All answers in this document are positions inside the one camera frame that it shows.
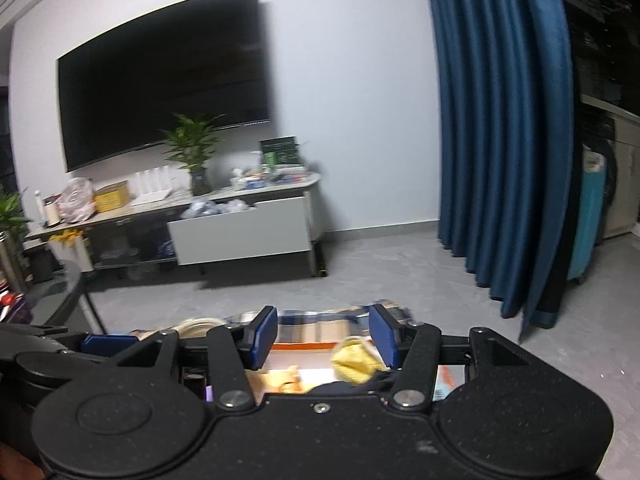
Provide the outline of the person's left hand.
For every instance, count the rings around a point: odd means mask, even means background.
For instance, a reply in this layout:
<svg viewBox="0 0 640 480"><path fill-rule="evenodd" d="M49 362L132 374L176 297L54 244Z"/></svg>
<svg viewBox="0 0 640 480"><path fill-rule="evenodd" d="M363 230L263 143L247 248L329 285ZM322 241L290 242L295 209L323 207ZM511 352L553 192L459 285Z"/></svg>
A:
<svg viewBox="0 0 640 480"><path fill-rule="evenodd" d="M13 448L0 444L0 478L2 480L43 480L44 473Z"/></svg>

